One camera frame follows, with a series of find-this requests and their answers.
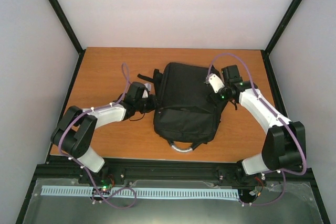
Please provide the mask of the black student backpack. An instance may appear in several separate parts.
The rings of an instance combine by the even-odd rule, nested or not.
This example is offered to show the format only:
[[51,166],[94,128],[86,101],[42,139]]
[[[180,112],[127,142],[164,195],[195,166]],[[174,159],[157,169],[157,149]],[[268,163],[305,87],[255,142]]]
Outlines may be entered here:
[[170,62],[163,72],[153,71],[138,78],[154,85],[158,107],[154,111],[154,131],[178,152],[191,152],[212,141],[227,103],[210,103],[214,92],[206,84],[208,73],[220,75],[214,67],[206,68]]

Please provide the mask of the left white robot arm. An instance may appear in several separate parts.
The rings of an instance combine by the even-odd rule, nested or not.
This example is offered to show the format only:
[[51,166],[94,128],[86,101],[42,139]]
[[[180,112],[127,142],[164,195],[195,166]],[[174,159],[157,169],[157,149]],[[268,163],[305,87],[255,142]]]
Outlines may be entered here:
[[106,182],[109,170],[104,167],[104,159],[91,147],[93,134],[97,128],[128,120],[137,112],[146,114],[153,111],[157,100],[150,91],[151,84],[133,82],[127,93],[107,105],[89,109],[69,107],[53,131],[51,142],[62,155],[88,168],[91,178],[97,183]]

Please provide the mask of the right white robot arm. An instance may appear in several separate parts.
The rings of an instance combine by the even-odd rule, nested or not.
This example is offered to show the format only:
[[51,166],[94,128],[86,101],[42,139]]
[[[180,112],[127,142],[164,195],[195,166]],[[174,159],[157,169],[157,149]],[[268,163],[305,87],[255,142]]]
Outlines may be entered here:
[[244,81],[236,65],[222,69],[222,77],[209,72],[209,84],[216,96],[240,104],[259,123],[266,138],[261,153],[240,162],[244,175],[286,172],[302,176],[307,171],[304,125],[293,122],[263,96],[252,78]]

